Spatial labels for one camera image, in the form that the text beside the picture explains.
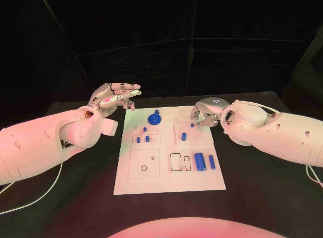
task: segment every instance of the blue cylinder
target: blue cylinder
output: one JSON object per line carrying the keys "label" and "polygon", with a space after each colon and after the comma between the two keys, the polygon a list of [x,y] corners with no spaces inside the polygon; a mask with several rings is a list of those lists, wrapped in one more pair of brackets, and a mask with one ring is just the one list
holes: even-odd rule
{"label": "blue cylinder", "polygon": [[206,170],[206,163],[205,163],[205,158],[203,158],[202,153],[195,154],[195,162],[196,162],[198,171],[205,171]]}
{"label": "blue cylinder", "polygon": [[213,156],[212,155],[209,155],[209,162],[211,162],[212,169],[215,169],[215,163],[213,163]]}
{"label": "blue cylinder", "polygon": [[186,140],[186,133],[183,132],[182,133],[182,141],[185,141]]}
{"label": "blue cylinder", "polygon": [[162,117],[160,117],[160,112],[159,110],[154,111],[154,114],[151,114],[149,116],[149,119],[147,119],[149,123],[151,125],[157,125],[160,122],[162,122]]}

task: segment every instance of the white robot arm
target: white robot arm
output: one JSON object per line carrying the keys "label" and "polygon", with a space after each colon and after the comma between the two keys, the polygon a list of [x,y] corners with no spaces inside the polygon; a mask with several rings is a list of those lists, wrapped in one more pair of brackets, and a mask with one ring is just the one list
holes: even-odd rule
{"label": "white robot arm", "polygon": [[0,131],[0,185],[26,179],[89,148],[101,134],[114,136],[117,122],[105,117],[117,106],[134,110],[130,97],[140,85],[105,83],[88,105],[30,120]]}
{"label": "white robot arm", "polygon": [[323,121],[288,113],[268,114],[261,104],[221,98],[202,99],[190,119],[205,115],[196,126],[219,123],[232,141],[291,162],[323,167]]}

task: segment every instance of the black tablecloth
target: black tablecloth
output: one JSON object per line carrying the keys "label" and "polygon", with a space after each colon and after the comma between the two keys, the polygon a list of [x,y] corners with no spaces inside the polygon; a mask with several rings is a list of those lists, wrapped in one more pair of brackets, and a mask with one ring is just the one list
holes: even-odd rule
{"label": "black tablecloth", "polygon": [[[273,92],[218,95],[287,108]],[[202,98],[134,99],[137,108],[193,105]],[[53,103],[48,114],[77,109],[85,102]],[[281,160],[254,147],[236,145],[212,128],[226,190],[113,195],[124,110],[114,137],[64,164],[59,181],[45,198],[28,208],[0,215],[0,237],[107,237],[133,225],[172,217],[209,217],[264,228],[290,238],[323,238],[323,189],[306,175],[304,165]],[[59,166],[19,181],[0,196],[0,212],[32,202],[48,190]],[[317,168],[323,178],[323,169]]]}

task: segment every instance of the peg board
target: peg board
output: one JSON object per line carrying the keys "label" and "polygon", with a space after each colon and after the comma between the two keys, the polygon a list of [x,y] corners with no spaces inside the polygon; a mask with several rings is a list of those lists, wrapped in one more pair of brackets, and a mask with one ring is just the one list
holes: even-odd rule
{"label": "peg board", "polygon": [[[193,106],[183,106],[126,111],[114,195],[226,189],[211,128],[190,127],[196,122],[189,118],[192,108]],[[162,122],[150,125],[147,118],[156,109],[160,111]],[[198,152],[203,153],[205,171],[196,170]],[[170,154],[176,153],[180,154],[177,168],[182,166],[182,170],[173,171]],[[211,169],[209,155],[213,156],[216,169]],[[187,156],[190,171],[186,171],[183,163]]]}

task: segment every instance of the task board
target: task board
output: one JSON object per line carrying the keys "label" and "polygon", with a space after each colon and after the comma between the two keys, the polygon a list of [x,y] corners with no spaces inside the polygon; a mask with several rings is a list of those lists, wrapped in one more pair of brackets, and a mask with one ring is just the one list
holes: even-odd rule
{"label": "task board", "polygon": [[[114,195],[226,189],[211,128],[192,126],[196,123],[190,120],[192,108],[126,111]],[[156,110],[162,121],[151,125],[149,116]],[[196,153],[203,154],[206,169],[200,171]]]}

